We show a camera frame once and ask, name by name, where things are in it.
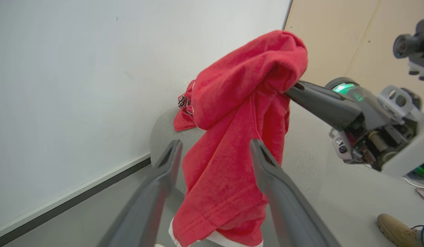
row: brown shoe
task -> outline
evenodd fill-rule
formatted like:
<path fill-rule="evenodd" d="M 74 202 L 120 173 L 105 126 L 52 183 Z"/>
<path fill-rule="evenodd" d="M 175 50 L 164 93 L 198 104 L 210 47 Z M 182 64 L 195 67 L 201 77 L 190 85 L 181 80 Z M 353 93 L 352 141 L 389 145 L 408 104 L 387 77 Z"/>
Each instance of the brown shoe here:
<path fill-rule="evenodd" d="M 379 230 L 390 242 L 398 247 L 422 247 L 417 239 L 417 230 L 411 229 L 388 214 L 380 214 L 376 220 Z"/>

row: baseboard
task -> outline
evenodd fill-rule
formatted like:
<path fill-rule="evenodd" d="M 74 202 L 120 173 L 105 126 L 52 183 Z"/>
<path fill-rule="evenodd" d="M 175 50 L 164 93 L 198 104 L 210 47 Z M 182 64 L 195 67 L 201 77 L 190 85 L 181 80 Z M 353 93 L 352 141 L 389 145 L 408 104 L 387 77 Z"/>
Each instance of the baseboard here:
<path fill-rule="evenodd" d="M 135 158 L 115 169 L 69 191 L 50 202 L 0 227 L 0 246 L 38 227 L 49 219 L 86 200 L 97 192 L 126 178 L 150 164 L 150 153 Z"/>

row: beige wall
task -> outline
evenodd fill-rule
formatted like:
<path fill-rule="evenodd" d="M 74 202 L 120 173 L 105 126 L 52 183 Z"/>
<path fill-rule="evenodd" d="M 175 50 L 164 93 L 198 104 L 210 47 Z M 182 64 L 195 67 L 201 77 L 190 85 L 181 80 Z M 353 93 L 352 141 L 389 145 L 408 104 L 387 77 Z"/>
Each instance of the beige wall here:
<path fill-rule="evenodd" d="M 414 33 L 421 19 L 424 0 L 294 0 L 285 30 L 308 48 L 304 80 L 324 86 L 346 76 L 374 94 L 392 84 L 424 100 L 424 82 L 392 54 L 395 38 Z"/>

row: red cloth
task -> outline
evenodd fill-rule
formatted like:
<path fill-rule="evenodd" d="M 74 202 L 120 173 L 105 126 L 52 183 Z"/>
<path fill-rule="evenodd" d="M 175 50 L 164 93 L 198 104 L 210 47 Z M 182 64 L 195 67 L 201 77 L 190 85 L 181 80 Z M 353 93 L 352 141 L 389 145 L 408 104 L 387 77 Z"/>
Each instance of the red cloth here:
<path fill-rule="evenodd" d="M 187 193 L 172 224 L 182 246 L 213 231 L 248 246 L 267 198 L 256 185 L 249 141 L 261 139 L 279 163 L 288 129 L 289 98 L 282 95 L 306 70 L 307 52 L 292 33 L 273 31 L 227 54 L 190 83 L 174 120 L 177 131 L 207 132 L 183 159 Z"/>

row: metal spring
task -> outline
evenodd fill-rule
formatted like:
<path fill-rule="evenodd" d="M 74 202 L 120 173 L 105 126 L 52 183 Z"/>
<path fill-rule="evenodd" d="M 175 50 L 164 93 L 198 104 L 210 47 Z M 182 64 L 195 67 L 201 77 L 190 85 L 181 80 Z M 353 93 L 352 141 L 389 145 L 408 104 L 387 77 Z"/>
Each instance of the metal spring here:
<path fill-rule="evenodd" d="M 376 148 L 382 152 L 389 148 L 389 145 L 386 141 L 381 137 L 381 134 L 378 131 L 372 131 L 369 134 L 369 139 L 375 144 Z"/>

